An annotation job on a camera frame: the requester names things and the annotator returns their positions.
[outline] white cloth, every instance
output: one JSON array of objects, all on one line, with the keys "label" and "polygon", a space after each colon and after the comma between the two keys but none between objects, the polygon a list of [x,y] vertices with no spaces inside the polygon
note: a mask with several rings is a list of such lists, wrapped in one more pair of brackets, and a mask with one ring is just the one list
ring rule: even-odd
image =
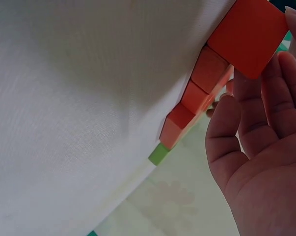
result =
[{"label": "white cloth", "polygon": [[233,2],[0,0],[0,236],[102,220]]}]

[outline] red block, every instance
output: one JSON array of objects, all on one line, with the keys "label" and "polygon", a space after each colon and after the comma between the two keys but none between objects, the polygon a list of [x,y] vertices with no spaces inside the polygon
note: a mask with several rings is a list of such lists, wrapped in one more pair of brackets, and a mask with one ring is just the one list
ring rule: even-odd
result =
[{"label": "red block", "polygon": [[257,79],[287,32],[284,13],[267,0],[237,0],[208,45],[242,74]]},{"label": "red block", "polygon": [[167,148],[172,149],[195,123],[198,116],[190,112],[181,103],[166,117],[160,141]]},{"label": "red block", "polygon": [[209,99],[209,94],[205,93],[192,80],[185,89],[181,103],[192,113],[198,115],[204,111],[204,105]]},{"label": "red block", "polygon": [[203,91],[210,94],[228,66],[229,63],[226,60],[205,46],[200,52],[191,79]]}]

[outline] flower pattern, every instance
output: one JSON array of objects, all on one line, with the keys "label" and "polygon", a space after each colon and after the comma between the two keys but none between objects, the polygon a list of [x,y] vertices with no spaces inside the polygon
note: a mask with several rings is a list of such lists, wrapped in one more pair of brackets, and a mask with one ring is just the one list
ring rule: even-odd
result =
[{"label": "flower pattern", "polygon": [[195,216],[198,209],[189,206],[194,202],[195,194],[181,188],[178,181],[168,184],[160,181],[150,189],[151,205],[143,210],[152,224],[166,235],[177,236],[177,227],[188,231],[192,222],[188,216]]}]

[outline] hand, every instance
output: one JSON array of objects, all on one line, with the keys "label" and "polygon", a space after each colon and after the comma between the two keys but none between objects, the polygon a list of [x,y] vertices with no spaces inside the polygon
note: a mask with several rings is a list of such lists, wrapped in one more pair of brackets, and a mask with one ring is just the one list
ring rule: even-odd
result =
[{"label": "hand", "polygon": [[[296,39],[296,18],[289,14]],[[217,105],[206,151],[242,236],[296,236],[296,60],[291,54],[275,55],[259,80],[235,71],[234,97],[225,95]]]}]

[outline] green block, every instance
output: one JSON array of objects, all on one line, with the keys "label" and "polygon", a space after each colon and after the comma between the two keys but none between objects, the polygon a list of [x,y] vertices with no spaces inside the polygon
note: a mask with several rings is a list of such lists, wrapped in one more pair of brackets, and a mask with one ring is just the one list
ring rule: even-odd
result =
[{"label": "green block", "polygon": [[89,233],[87,236],[98,236],[94,231],[92,231],[91,233]]},{"label": "green block", "polygon": [[149,156],[149,160],[155,165],[158,166],[168,155],[169,150],[164,147],[163,144],[159,144],[156,149]]}]

